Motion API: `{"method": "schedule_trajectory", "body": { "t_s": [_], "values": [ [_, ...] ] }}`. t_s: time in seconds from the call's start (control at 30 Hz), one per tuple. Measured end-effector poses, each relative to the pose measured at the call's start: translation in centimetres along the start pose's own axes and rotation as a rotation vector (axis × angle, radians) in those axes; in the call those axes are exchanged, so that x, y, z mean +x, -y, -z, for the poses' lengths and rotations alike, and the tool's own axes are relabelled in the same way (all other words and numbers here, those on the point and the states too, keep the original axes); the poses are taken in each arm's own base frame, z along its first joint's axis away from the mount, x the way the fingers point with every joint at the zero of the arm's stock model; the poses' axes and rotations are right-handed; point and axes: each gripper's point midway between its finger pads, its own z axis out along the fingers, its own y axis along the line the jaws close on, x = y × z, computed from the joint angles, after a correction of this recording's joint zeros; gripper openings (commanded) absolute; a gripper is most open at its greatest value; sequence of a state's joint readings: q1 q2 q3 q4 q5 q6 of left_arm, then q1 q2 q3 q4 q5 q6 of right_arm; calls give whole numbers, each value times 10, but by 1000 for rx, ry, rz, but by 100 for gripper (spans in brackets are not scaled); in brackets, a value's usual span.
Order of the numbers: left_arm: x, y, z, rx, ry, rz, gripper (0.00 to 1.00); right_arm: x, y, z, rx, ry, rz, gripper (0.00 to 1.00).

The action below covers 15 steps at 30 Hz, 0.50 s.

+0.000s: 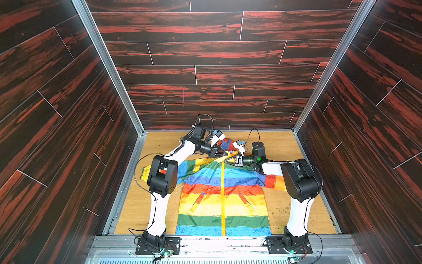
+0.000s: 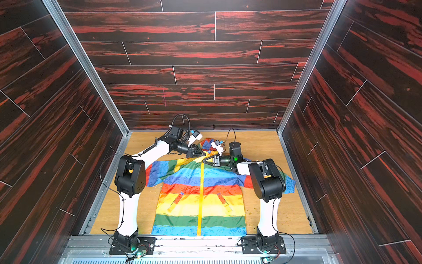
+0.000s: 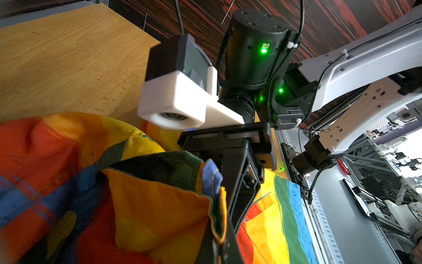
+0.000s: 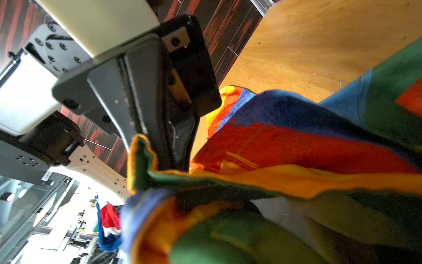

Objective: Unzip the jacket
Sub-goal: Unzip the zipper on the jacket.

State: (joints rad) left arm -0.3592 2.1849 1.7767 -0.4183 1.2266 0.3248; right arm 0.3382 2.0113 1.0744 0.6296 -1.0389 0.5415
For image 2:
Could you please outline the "rainbow striped kids jacket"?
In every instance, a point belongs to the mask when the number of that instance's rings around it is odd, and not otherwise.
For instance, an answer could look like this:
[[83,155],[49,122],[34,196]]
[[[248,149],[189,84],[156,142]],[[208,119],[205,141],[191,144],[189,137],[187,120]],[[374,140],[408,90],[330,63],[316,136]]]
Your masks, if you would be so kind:
[[147,185],[162,184],[153,235],[235,236],[247,234],[242,188],[252,188],[248,159],[234,158],[241,169],[214,167],[204,157],[155,161]]

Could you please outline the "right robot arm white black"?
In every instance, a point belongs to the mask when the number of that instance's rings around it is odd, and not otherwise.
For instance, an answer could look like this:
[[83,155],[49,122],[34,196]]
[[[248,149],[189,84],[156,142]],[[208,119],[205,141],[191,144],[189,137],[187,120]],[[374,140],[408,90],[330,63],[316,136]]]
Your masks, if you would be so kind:
[[261,251],[284,246],[276,227],[275,217],[283,193],[286,191],[284,173],[272,159],[248,161],[240,156],[219,154],[202,161],[212,167],[228,167],[241,176],[250,176],[255,195],[260,200],[260,220],[257,226],[256,241]]

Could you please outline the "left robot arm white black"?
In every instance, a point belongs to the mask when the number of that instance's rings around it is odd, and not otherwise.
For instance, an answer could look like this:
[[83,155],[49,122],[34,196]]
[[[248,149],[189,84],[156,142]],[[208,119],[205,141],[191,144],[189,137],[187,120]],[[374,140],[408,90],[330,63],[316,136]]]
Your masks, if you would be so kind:
[[182,142],[181,136],[161,136],[149,148],[136,155],[123,155],[119,160],[114,183],[120,195],[120,224],[114,231],[114,242],[134,251],[138,245],[137,209],[140,193],[144,190],[147,179],[146,169],[157,159],[173,151],[185,154],[187,158],[206,155],[195,144]]

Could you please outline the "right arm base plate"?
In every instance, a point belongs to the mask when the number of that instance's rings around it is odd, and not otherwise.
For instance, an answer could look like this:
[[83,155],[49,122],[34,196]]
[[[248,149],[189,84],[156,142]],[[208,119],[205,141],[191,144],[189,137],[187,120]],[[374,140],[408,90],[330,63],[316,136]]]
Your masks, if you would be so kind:
[[286,254],[283,238],[275,235],[264,238],[244,236],[239,246],[243,254]]

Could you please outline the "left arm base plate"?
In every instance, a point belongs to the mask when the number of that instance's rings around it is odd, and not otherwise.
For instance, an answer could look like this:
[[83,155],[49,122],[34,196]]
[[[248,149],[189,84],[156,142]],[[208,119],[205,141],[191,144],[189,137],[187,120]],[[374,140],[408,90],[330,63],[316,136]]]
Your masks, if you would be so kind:
[[152,255],[155,248],[156,238],[152,236],[139,236],[137,238],[125,237],[118,235],[112,241],[111,248],[109,250],[110,255],[122,255],[122,256],[136,256],[142,257],[145,255]]

